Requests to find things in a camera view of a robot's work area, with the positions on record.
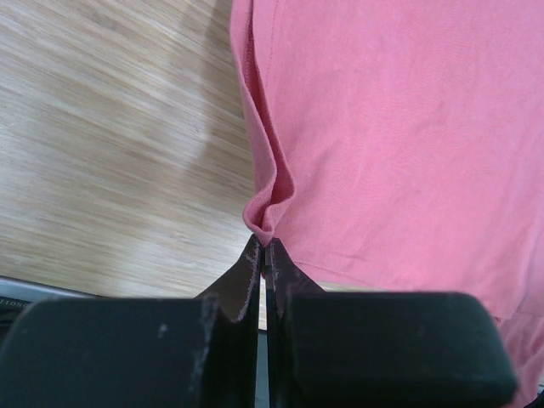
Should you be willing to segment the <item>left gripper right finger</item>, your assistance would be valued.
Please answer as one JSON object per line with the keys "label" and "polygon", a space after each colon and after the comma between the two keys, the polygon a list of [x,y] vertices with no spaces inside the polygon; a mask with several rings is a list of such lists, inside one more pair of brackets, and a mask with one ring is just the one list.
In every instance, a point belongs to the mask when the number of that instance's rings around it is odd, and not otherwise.
{"label": "left gripper right finger", "polygon": [[518,387],[495,323],[460,292],[328,292],[264,250],[273,407],[501,407]]}

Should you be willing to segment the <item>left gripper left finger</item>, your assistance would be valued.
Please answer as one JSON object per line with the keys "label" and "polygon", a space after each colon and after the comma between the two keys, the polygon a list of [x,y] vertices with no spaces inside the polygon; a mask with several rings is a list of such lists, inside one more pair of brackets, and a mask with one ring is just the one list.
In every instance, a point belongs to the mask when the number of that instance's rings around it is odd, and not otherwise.
{"label": "left gripper left finger", "polygon": [[193,298],[30,304],[1,344],[2,406],[254,406],[261,258],[251,238]]}

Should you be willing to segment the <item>dusty pink t shirt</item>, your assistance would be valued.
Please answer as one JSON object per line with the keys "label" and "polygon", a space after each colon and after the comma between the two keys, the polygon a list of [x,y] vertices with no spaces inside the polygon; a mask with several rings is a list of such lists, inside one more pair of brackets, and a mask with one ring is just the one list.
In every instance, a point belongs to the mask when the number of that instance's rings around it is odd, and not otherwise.
{"label": "dusty pink t shirt", "polygon": [[543,4],[235,1],[255,195],[320,282],[455,291],[543,375]]}

